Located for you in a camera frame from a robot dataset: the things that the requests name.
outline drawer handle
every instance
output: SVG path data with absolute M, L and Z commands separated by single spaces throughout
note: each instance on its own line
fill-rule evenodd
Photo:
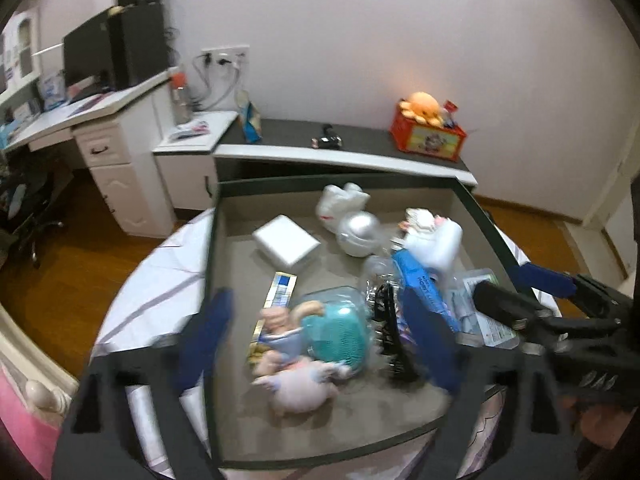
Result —
M 209 175 L 204 176 L 204 189 L 207 190 L 209 198 L 213 198 L 213 193 L 211 192 L 211 188 L 209 187 Z

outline blue package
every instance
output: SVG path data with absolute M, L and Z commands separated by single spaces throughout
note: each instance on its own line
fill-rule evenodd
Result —
M 402 272 L 404 287 L 414 290 L 420 302 L 430 312 L 440 314 L 453 332 L 460 332 L 462 330 L 460 322 L 450 313 L 440 292 L 429 277 L 430 270 L 424 269 L 406 249 L 395 253 L 393 260 Z

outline tray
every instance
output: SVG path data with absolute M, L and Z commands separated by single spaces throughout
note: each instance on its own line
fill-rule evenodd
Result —
M 251 385 L 246 362 L 258 311 L 280 269 L 257 250 L 251 233 L 284 214 L 322 242 L 319 258 L 298 275 L 291 304 L 313 291 L 358 285 L 363 259 L 344 254 L 314 211 L 328 184 L 355 182 L 371 195 L 367 210 L 389 234 L 408 207 L 428 208 L 458 222 L 462 248 L 454 272 L 489 268 L 505 288 L 516 290 L 507 269 L 517 262 L 480 206 L 452 178 L 399 174 L 301 176 L 220 184 L 207 264 L 205 300 L 222 286 L 234 291 L 235 317 L 205 383 L 212 457 L 222 467 L 310 467 L 386 449 L 433 430 L 450 399 L 429 383 L 405 388 L 389 383 L 375 349 L 366 369 L 315 412 L 279 418 L 269 394 Z M 532 297 L 530 289 L 521 290 Z

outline marble pattern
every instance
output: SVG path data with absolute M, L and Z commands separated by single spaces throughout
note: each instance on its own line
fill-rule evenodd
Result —
M 186 319 L 199 310 L 204 293 L 212 211 L 213 209 L 209 209 L 191 220 L 140 263 L 113 301 L 98 333 L 97 345 L 106 345 L 110 351 L 149 346 L 160 335 L 179 332 Z M 529 261 L 526 254 L 508 236 L 503 232 L 500 234 L 519 264 Z M 541 303 L 550 307 L 556 316 L 560 316 L 551 295 L 533 290 Z M 154 470 L 173 477 L 156 427 L 148 386 L 129 388 L 127 396 L 149 465 Z M 196 434 L 208 446 L 202 378 L 180 400 Z M 473 471 L 482 462 L 478 460 L 478 454 L 488 447 L 484 444 L 490 441 L 494 432 L 495 424 L 487 423 L 491 413 L 496 410 L 495 403 L 490 401 L 491 399 L 485 403 L 485 417 L 479 419 L 478 435 L 474 443 L 477 451 L 468 455 L 463 465 L 462 470 L 466 473 Z M 329 475 L 336 480 L 403 478 L 426 438 L 428 436 L 366 457 L 312 470 L 225 471 L 225 474 L 234 480 L 311 479 L 327 478 Z M 370 474 L 372 467 L 377 471 L 373 476 Z

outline dark countertop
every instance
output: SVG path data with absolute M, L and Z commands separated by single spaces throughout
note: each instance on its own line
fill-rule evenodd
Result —
M 452 162 L 434 156 L 404 153 L 396 145 L 387 130 L 359 128 L 356 126 L 340 126 L 334 124 L 334 131 L 342 138 L 342 151 L 380 155 L 426 162 L 453 170 L 469 171 L 462 160 Z M 322 123 L 308 121 L 283 121 L 276 119 L 262 120 L 262 141 L 247 144 L 239 121 L 235 121 L 220 139 L 219 146 L 224 144 L 247 144 L 248 146 L 287 146 L 290 148 L 310 148 L 313 137 L 322 137 Z

